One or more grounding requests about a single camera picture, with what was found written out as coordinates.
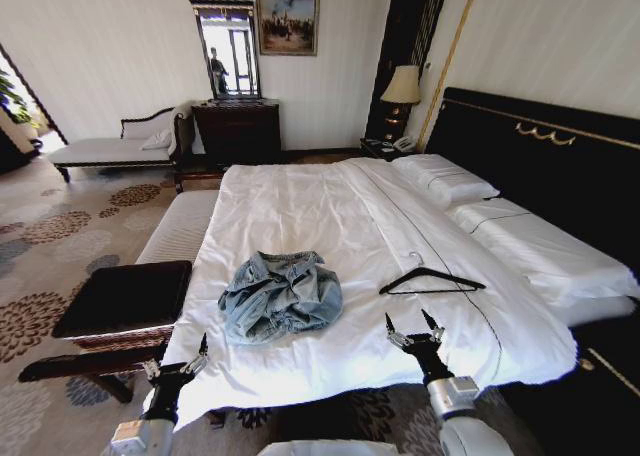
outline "table lamp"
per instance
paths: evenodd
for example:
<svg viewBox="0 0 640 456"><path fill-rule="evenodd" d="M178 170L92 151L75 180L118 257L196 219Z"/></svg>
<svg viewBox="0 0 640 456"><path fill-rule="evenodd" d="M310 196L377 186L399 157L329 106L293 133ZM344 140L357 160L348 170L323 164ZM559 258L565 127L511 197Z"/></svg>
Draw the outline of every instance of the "table lamp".
<svg viewBox="0 0 640 456"><path fill-rule="evenodd" d="M380 97L381 101L395 105L391 117L385 118L387 133L384 139L394 141L402 137L411 105L420 102L418 77L418 66L396 66L387 90Z"/></svg>

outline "mirror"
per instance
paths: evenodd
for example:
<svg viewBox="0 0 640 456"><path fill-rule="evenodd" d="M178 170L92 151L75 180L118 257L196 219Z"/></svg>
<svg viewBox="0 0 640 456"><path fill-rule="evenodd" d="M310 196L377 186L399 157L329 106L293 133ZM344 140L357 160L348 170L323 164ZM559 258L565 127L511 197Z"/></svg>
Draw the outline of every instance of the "mirror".
<svg viewBox="0 0 640 456"><path fill-rule="evenodd" d="M260 97L253 1L189 0L215 99Z"/></svg>

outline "denim jacket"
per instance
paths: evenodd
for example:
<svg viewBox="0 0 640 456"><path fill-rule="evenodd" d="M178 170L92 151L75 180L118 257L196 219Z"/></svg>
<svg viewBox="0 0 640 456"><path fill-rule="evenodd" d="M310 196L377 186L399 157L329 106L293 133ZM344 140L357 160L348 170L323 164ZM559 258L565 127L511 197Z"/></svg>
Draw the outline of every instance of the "denim jacket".
<svg viewBox="0 0 640 456"><path fill-rule="evenodd" d="M261 344L335 321L342 311L340 282L316 263L324 260L314 251L251 256L218 301L227 339Z"/></svg>

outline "telephone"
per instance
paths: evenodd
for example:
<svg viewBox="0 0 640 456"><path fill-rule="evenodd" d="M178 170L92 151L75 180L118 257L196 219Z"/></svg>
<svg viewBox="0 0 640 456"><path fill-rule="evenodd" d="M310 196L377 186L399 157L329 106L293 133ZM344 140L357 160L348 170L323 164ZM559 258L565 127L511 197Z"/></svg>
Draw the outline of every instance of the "telephone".
<svg viewBox="0 0 640 456"><path fill-rule="evenodd" d="M409 153L413 151L413 148L415 147L415 145L416 143L414 143L409 136L404 136L399 140L397 140L395 143L393 143L393 147L403 153Z"/></svg>

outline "black headboard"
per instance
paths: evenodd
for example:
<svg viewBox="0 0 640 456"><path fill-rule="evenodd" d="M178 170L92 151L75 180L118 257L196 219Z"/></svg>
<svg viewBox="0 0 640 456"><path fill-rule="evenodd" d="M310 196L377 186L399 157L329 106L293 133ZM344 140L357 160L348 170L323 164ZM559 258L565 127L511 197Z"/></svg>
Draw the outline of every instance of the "black headboard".
<svg viewBox="0 0 640 456"><path fill-rule="evenodd" d="M447 88L426 152L640 275L639 120Z"/></svg>

